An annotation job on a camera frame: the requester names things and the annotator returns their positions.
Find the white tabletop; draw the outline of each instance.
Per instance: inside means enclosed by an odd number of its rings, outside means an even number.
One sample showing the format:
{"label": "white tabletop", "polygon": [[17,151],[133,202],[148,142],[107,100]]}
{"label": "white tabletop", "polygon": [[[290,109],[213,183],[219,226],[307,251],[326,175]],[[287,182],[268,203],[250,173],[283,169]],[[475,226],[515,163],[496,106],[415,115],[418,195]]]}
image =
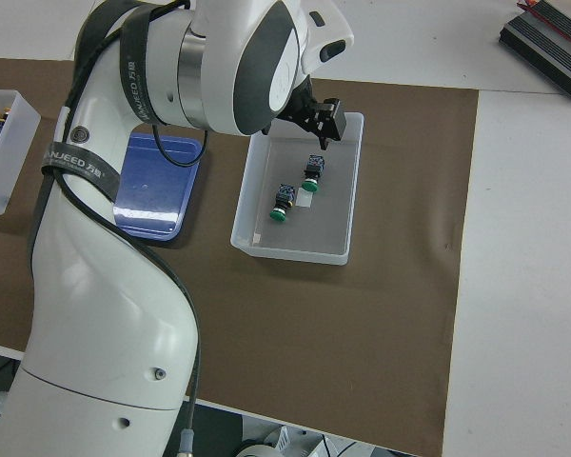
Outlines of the white tabletop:
{"label": "white tabletop", "polygon": [[[94,3],[0,1],[0,57],[70,59]],[[515,0],[336,3],[356,44],[317,76],[483,89],[443,456],[571,455],[571,100],[497,43]]]}

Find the brown mat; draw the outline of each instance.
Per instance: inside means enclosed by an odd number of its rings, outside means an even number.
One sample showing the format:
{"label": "brown mat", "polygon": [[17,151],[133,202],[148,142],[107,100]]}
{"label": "brown mat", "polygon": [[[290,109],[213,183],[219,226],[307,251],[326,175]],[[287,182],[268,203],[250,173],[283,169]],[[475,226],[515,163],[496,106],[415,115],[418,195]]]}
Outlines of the brown mat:
{"label": "brown mat", "polygon": [[[18,89],[43,116],[0,216],[0,345],[9,348],[24,349],[30,330],[26,238],[71,67],[0,60],[0,89]],[[439,456],[478,94],[339,81],[315,87],[318,98],[338,96],[365,116],[349,263],[257,259],[233,248],[248,140],[212,135],[185,233],[159,249],[200,311],[200,396]]]}

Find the blue tray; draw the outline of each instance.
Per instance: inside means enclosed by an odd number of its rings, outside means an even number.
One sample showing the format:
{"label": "blue tray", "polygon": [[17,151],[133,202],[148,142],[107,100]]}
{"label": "blue tray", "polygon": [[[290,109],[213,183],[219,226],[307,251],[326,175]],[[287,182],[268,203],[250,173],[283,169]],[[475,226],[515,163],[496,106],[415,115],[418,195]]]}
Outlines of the blue tray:
{"label": "blue tray", "polygon": [[[189,162],[201,144],[191,138],[162,136],[174,160]],[[199,164],[189,168],[169,163],[152,135],[132,133],[121,171],[121,187],[114,204],[116,225],[132,236],[169,241],[182,228]]]}

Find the red wire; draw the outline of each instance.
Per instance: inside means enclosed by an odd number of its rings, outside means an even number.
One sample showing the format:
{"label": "red wire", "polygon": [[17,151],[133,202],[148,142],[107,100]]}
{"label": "red wire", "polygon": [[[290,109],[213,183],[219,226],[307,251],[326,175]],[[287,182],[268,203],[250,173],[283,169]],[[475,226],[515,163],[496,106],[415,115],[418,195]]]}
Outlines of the red wire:
{"label": "red wire", "polygon": [[533,9],[533,7],[538,3],[536,0],[525,0],[525,2],[526,2],[526,5],[524,3],[518,3],[517,4],[521,10],[525,10],[525,11],[530,12],[531,14],[533,14],[533,16],[537,17],[540,21],[547,24],[548,27],[550,27],[550,29],[552,29],[553,31],[558,33],[560,36],[562,36],[563,38],[565,38],[566,40],[571,42],[571,36],[567,35],[564,31],[562,31],[561,29],[556,27],[547,18],[543,17],[541,14],[536,12],[535,9]]}

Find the white plastic box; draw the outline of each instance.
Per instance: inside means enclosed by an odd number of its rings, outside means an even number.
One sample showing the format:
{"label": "white plastic box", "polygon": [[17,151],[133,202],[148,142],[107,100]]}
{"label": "white plastic box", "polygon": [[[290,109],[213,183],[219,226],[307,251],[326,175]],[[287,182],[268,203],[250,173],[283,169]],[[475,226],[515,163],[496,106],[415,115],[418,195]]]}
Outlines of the white plastic box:
{"label": "white plastic box", "polygon": [[[230,237],[255,257],[344,265],[349,257],[364,117],[345,114],[343,140],[322,151],[318,139],[295,124],[275,120],[268,135],[251,137]],[[309,155],[322,155],[319,190],[301,188]],[[269,217],[280,184],[297,189],[284,222]]]}
{"label": "white plastic box", "polygon": [[10,114],[0,133],[0,214],[4,214],[28,155],[40,114],[16,90],[0,90],[0,112]]}

